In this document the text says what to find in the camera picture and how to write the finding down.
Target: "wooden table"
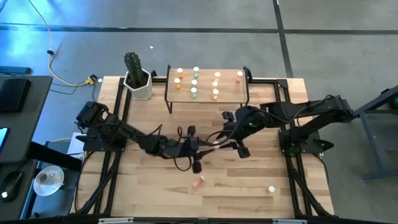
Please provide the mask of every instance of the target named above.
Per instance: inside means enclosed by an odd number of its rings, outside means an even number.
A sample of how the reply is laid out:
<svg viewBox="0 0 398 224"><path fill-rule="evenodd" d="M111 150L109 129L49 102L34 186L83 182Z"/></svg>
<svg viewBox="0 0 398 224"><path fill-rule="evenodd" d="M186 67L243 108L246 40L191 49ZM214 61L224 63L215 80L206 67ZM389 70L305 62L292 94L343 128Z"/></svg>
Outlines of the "wooden table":
<svg viewBox="0 0 398 224"><path fill-rule="evenodd" d="M114 107L120 77L104 77L99 102ZM293 103L308 101L304 80L288 79ZM145 133L163 124L162 134L177 139L177 127L184 130L196 125L197 136L222 128L223 111L234 112L239 105L176 104L168 114L164 106L164 83L154 83L149 101L132 99L127 122ZM249 84L250 105L275 101L270 85ZM119 117L123 111L124 90ZM300 124L310 118L301 118ZM125 217L213 217L213 218L293 218L292 199L284 156L277 143L278 129L263 129L244 140L251 157L240 159L236 151L219 150L202 159L205 184L194 189L198 175L181 172L173 160L152 157L128 141L119 167L112 216ZM94 153L86 162L78 188L80 208L98 185L104 153ZM187 167L186 158L177 160ZM307 184L324 208L333 213L328 184L322 163L313 155L303 154ZM272 185L275 192L267 189ZM108 188L104 191L103 211ZM304 211L301 191L300 208Z"/></svg>
<svg viewBox="0 0 398 224"><path fill-rule="evenodd" d="M220 72L221 76L218 82L217 90L219 90L218 98L213 98L213 85L215 81L215 73ZM237 73L243 72L244 76L240 82L236 81ZM168 68L167 71L167 88L165 91L165 101L172 113L173 103L229 103L229 104L247 104L248 97L248 81L245 68L238 69L200 69L199 77L194 78L193 69L183 69L183 78L180 82L180 89L176 88L174 80L178 78L178 72L175 68ZM191 81L197 80L197 97L192 98Z"/></svg>

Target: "potted plant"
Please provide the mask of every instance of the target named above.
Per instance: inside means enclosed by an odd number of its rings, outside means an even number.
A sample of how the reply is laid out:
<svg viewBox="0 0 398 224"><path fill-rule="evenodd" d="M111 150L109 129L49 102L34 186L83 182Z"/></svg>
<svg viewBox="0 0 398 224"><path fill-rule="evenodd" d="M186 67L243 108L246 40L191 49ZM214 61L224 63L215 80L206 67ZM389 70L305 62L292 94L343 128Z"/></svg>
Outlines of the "potted plant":
<svg viewBox="0 0 398 224"><path fill-rule="evenodd" d="M139 57L134 52L129 52L124 56L124 63L127 67L124 85L131 91L136 100L149 100L154 94L152 87L152 77L142 72Z"/></svg>

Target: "gray concrete floor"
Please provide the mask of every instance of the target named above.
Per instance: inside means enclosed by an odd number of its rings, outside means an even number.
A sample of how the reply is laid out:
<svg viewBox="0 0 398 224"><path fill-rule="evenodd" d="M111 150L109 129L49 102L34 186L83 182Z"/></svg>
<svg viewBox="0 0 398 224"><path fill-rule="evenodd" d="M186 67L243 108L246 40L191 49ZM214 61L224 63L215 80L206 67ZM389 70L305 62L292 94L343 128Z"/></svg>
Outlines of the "gray concrete floor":
<svg viewBox="0 0 398 224"><path fill-rule="evenodd" d="M47 22L60 26L195 27L275 29L271 0L217 1L33 1ZM279 0L286 29L398 29L393 0ZM25 0L10 0L0 22L42 24ZM144 68L165 75L174 67L241 68L256 77L286 77L278 34L54 32L53 69L70 82L92 73L124 75L123 55L135 51ZM49 35L38 31L0 31L0 65L28 66L49 75ZM311 100L340 94L353 109L398 84L398 35L287 35L295 78L304 78ZM71 88L52 87L72 91ZM92 87L72 96L50 92L34 140L67 138ZM396 223L398 178L364 182L375 170L362 125L332 124L320 131L335 143L325 153L330 192L340 217Z"/></svg>

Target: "cactus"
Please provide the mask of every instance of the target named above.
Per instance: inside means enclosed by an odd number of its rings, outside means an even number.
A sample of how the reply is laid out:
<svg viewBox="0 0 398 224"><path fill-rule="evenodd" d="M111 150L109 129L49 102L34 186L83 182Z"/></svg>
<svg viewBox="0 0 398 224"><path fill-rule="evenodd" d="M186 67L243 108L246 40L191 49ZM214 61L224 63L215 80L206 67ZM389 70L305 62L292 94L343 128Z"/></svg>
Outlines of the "cactus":
<svg viewBox="0 0 398 224"><path fill-rule="evenodd" d="M126 83L131 88L140 88L146 84L145 76L141 70L141 61L134 52L126 53L124 56L124 63L126 64L129 76Z"/></svg>

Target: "computer mouse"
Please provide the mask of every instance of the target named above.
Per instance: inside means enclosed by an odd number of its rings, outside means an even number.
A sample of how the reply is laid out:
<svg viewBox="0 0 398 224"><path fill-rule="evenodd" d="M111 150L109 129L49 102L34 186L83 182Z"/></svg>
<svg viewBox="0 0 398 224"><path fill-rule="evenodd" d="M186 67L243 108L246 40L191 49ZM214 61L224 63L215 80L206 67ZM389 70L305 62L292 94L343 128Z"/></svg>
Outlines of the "computer mouse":
<svg viewBox="0 0 398 224"><path fill-rule="evenodd" d="M0 186L0 198L3 202L11 202L17 198L22 175L21 171L16 170L4 178Z"/></svg>

